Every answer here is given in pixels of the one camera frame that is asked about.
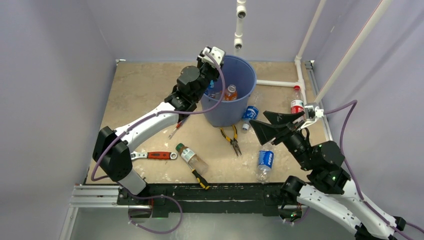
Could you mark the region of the blue plastic bin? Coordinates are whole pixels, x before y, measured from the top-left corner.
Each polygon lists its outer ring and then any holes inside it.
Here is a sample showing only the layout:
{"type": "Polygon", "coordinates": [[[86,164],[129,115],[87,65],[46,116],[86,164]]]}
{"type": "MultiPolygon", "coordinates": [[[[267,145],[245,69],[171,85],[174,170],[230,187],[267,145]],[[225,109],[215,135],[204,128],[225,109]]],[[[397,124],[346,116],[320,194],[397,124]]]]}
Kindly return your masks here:
{"type": "Polygon", "coordinates": [[[242,119],[257,83],[256,71],[239,56],[225,56],[221,69],[225,84],[221,79],[211,83],[200,100],[202,108],[206,110],[223,97],[216,108],[204,114],[206,120],[216,128],[230,127],[242,119]]]}

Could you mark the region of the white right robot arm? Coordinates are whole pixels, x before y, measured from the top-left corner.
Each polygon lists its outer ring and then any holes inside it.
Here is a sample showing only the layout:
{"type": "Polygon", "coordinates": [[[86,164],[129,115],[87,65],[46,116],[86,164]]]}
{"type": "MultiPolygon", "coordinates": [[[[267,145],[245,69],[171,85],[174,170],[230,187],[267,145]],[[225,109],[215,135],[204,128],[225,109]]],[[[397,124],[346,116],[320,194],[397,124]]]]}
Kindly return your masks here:
{"type": "Polygon", "coordinates": [[[280,189],[284,204],[306,205],[331,218],[357,240],[394,240],[406,221],[374,204],[356,187],[356,181],[342,168],[345,156],[335,141],[310,143],[310,131],[303,127],[301,113],[264,112],[268,122],[250,120],[261,145],[284,144],[304,171],[308,182],[290,175],[280,189]]]}

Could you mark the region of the Pepsi bottle blue label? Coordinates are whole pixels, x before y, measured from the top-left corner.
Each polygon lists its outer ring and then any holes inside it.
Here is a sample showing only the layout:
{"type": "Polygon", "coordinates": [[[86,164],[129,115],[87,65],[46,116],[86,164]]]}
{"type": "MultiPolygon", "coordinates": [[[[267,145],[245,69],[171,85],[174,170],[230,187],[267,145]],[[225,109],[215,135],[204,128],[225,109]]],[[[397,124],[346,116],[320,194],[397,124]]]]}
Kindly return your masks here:
{"type": "Polygon", "coordinates": [[[216,92],[215,92],[215,81],[214,80],[211,80],[209,82],[209,86],[207,87],[205,94],[207,96],[209,96],[210,98],[213,98],[213,99],[215,98],[216,92]]]}

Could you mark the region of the orange tea bottle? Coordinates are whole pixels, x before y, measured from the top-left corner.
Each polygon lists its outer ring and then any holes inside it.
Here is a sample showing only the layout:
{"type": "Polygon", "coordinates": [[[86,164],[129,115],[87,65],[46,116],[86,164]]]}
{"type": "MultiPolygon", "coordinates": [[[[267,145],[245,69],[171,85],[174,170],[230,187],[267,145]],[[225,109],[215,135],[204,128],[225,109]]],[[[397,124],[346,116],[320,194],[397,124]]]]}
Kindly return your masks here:
{"type": "Polygon", "coordinates": [[[224,91],[225,101],[235,101],[238,98],[237,87],[234,84],[230,84],[224,91]]]}

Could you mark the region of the Starbucks bottle green cap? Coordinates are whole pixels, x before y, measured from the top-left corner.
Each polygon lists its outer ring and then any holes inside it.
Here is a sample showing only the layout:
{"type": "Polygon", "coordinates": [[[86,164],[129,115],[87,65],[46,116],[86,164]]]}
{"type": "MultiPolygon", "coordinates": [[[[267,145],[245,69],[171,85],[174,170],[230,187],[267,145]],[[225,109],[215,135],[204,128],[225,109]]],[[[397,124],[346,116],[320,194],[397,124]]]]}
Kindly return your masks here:
{"type": "Polygon", "coordinates": [[[175,149],[182,159],[199,174],[202,175],[208,171],[209,165],[189,147],[185,146],[183,143],[179,143],[175,149]]]}

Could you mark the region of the red label bottle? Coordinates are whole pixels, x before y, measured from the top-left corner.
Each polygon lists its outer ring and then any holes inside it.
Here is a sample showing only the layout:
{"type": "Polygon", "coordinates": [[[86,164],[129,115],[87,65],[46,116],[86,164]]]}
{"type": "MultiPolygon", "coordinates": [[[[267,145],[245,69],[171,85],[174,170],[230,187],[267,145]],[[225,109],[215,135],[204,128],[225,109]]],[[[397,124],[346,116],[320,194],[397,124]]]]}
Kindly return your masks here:
{"type": "Polygon", "coordinates": [[[301,87],[295,85],[293,87],[293,99],[290,102],[290,113],[297,114],[304,111],[304,101],[302,96],[301,87]]]}

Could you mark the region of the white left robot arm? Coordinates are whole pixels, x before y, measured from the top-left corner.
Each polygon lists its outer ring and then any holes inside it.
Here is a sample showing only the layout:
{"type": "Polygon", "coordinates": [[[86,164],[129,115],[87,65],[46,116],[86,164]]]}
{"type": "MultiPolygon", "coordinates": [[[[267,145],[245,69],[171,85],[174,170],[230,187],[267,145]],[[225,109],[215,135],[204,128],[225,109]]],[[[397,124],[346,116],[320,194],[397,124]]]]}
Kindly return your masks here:
{"type": "Polygon", "coordinates": [[[134,170],[131,153],[163,129],[177,124],[189,115],[196,115],[197,103],[211,81],[224,81],[222,66],[224,53],[204,50],[197,57],[197,65],[185,67],[176,80],[172,92],[149,113],[115,130],[102,128],[97,136],[92,158],[96,162],[90,179],[93,182],[102,169],[105,178],[120,184],[138,205],[149,199],[148,183],[134,170]]]}

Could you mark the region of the small clear bottle blue cap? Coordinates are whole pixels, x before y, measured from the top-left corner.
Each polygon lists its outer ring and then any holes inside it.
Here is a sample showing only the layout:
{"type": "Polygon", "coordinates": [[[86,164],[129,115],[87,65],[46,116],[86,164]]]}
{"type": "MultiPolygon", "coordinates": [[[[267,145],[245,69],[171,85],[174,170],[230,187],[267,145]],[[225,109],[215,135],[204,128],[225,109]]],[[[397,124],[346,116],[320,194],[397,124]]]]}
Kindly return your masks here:
{"type": "Polygon", "coordinates": [[[264,144],[258,151],[256,179],[260,183],[266,184],[269,181],[274,163],[274,158],[274,147],[271,142],[264,144]]]}

